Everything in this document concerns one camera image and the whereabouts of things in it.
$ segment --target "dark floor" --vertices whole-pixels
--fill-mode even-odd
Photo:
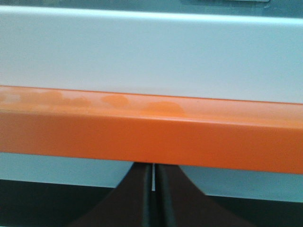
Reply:
[[[0,226],[64,226],[90,210],[111,190],[0,180]],[[259,227],[303,227],[303,203],[211,198]],[[152,226],[159,226],[154,193],[151,216]]]

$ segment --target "glossy orange surface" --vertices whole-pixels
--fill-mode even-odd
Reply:
[[[1,86],[0,151],[303,174],[303,105]]]

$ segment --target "white panel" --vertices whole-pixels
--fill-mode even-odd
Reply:
[[[0,179],[116,187],[132,162],[0,153]]]
[[[0,7],[0,84],[303,103],[303,19]]]
[[[205,194],[303,202],[303,175],[182,166]]]

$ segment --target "white surface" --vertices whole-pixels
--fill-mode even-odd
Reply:
[[[303,202],[303,175],[182,166],[207,195]]]
[[[0,153],[0,179],[116,187],[132,162]]]
[[[0,84],[303,103],[303,19],[0,6]]]
[[[116,187],[131,162],[0,153],[0,179]],[[182,166],[206,194],[303,202],[303,175]]]

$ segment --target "orange stripe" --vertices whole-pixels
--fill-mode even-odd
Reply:
[[[0,86],[0,150],[303,174],[303,105]]]

